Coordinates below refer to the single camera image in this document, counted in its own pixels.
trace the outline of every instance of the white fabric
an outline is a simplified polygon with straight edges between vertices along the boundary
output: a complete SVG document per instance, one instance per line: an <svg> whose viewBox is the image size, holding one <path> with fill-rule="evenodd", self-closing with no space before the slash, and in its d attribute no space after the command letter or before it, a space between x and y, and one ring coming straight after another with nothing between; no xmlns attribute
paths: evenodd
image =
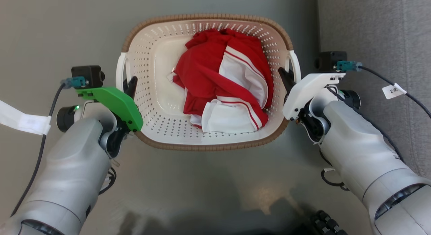
<svg viewBox="0 0 431 235"><path fill-rule="evenodd" d="M265 106L268 100L268 85L263 74L247 56L229 46L226 47L219 74L250 91L261 108Z"/></svg>
<svg viewBox="0 0 431 235"><path fill-rule="evenodd" d="M223 105L246 107L248 110L247 114L249 117L249 121L255 127L255 131L257 131L259 128L262 127L262 122L260 121L256 113L253 111L253 108L251 107L250 103L235 97L217 96L217 99L220 100L223 103Z"/></svg>
<svg viewBox="0 0 431 235"><path fill-rule="evenodd" d="M202 115L203 132L240 133L256 131L249 120L245 105L224 105L220 100L212 100L205 106Z"/></svg>
<svg viewBox="0 0 431 235"><path fill-rule="evenodd" d="M192 123L193 125L202 126L202 117L200 115L191 115L190 123Z"/></svg>
<svg viewBox="0 0 431 235"><path fill-rule="evenodd" d="M0 101L0 124L23 132L46 135L51 128L50 122L50 116L26 115L5 102Z"/></svg>

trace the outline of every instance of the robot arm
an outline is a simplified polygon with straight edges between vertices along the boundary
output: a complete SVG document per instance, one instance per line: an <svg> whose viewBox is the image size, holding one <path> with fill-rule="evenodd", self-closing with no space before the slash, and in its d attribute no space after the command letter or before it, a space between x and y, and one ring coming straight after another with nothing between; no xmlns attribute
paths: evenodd
<svg viewBox="0 0 431 235"><path fill-rule="evenodd" d="M103 73L98 66L74 67L72 76L66 86L89 101L81 108L60 109L57 125L65 134L47 155L45 170L26 200L0 224L0 234L79 234L105 190L101 191L121 142L131 130L142 127L132 99L136 77L123 93L101 88Z"/></svg>
<svg viewBox="0 0 431 235"><path fill-rule="evenodd" d="M283 114L305 126L344 185L367 208L376 235L431 234L431 181L417 176L335 84L344 73L309 74L288 90Z"/></svg>

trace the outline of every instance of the brown basket rim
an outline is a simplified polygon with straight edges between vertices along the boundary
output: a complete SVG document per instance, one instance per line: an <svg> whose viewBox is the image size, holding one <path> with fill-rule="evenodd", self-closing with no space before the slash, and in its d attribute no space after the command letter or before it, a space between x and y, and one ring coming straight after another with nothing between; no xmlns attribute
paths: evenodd
<svg viewBox="0 0 431 235"><path fill-rule="evenodd" d="M130 31L129 35L126 37L123 44L122 52L124 53L128 52L130 48L130 44L133 38L136 36L136 34L140 30L142 30L143 28L149 25L163 23L163 22L197 20L197 19L240 20L240 21L250 21L250 22L258 22L261 24L265 24L270 26L280 34L281 38L286 44L287 50L292 51L294 49L288 33L277 22L265 17L254 16L254 15L243 15L243 14L176 14L176 15L155 17L139 23L135 28L133 28ZM151 138L147 137L142 132L135 132L135 135L147 145L155 148L160 148L160 149L181 150L181 151L222 151L222 150L232 150L232 149L242 149L242 148L248 148L248 147L254 147L254 146L262 146L267 143L270 143L280 136L280 134L288 126L288 123L289 121L284 118L283 121L280 123L280 126L276 129L275 132L273 132L268 137L262 138L260 140L246 141L246 142L240 142L240 143L229 143L229 144L215 144L215 145L170 144L170 143L161 143L161 142L154 141Z"/></svg>

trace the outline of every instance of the gray floor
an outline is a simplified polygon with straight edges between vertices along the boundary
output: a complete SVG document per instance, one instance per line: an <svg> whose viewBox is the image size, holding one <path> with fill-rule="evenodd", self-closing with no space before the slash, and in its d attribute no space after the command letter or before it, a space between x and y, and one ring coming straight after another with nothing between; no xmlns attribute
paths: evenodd
<svg viewBox="0 0 431 235"><path fill-rule="evenodd" d="M316 7L316 0L0 0L0 99L44 115L59 81L79 65L102 66L105 85L113 85L130 29L164 14L269 17L291 36L307 73L318 50ZM80 102L74 91L64 91L58 107ZM31 175L40 136L4 126L0 134L0 220L5 220ZM60 135L52 128L46 148ZM271 144L229 152L165 151L134 138L126 140L118 161L117 182L99 198L82 234L283 231L318 209L351 235L370 233L357 198L321 180L325 163L318 148L294 124Z"/></svg>

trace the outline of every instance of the blue connector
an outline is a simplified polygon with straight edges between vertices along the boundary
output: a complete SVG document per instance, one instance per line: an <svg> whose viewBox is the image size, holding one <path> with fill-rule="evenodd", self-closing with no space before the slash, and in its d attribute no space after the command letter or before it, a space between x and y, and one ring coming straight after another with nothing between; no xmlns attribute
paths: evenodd
<svg viewBox="0 0 431 235"><path fill-rule="evenodd" d="M65 89L72 88L72 87L83 88L88 84L88 82L85 80L84 77L69 77L61 80L60 84L62 83L65 84L64 86Z"/></svg>
<svg viewBox="0 0 431 235"><path fill-rule="evenodd" d="M338 61L337 62L337 71L361 71L359 68L362 66L361 62L353 62L353 61Z"/></svg>

